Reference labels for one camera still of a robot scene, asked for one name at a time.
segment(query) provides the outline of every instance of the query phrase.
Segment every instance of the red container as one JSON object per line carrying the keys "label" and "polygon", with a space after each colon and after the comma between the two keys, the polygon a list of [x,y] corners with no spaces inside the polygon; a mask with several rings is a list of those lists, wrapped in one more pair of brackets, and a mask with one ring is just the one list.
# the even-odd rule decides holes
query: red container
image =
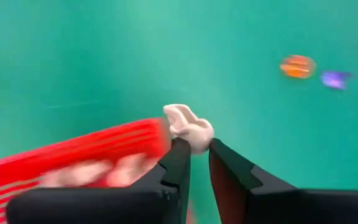
{"label": "red container", "polygon": [[140,152],[161,158],[169,147],[167,140],[162,119],[145,119],[0,159],[0,223],[6,223],[8,201],[37,188],[48,171],[90,159],[115,163]]}

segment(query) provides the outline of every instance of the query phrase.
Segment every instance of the purple toy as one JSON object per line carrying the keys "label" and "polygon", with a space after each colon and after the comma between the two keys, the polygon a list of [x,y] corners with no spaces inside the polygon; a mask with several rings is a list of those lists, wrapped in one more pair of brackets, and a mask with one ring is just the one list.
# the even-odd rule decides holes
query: purple toy
{"label": "purple toy", "polygon": [[323,83],[331,88],[344,90],[346,88],[346,80],[350,77],[346,72],[325,71],[321,76]]}

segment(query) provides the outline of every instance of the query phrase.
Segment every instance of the red basket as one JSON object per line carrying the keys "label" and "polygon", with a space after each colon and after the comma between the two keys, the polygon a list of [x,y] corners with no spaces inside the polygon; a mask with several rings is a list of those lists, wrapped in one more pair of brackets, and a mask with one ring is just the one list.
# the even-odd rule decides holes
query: red basket
{"label": "red basket", "polygon": [[118,159],[140,152],[162,157],[168,149],[162,119],[145,119],[0,160],[0,223],[5,206],[15,195],[39,186],[41,175],[81,161]]}

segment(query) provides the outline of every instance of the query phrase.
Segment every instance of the green background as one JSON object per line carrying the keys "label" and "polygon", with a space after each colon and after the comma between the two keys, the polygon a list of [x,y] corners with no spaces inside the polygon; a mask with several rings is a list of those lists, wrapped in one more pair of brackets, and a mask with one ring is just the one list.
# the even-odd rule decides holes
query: green background
{"label": "green background", "polygon": [[[284,76],[312,57],[307,80]],[[353,73],[346,91],[321,70]],[[298,187],[358,189],[358,1],[0,0],[0,158],[190,105]],[[200,223],[219,223],[207,155]]]}

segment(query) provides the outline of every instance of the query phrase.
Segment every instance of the teal table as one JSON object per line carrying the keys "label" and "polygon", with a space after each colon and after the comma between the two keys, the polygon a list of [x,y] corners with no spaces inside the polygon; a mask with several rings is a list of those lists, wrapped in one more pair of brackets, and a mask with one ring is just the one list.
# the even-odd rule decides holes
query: teal table
{"label": "teal table", "polygon": [[[288,78],[291,54],[316,73]],[[322,70],[351,72],[346,91]],[[358,1],[0,1],[0,158],[185,103],[299,187],[358,189]],[[219,223],[207,155],[200,223]]]}

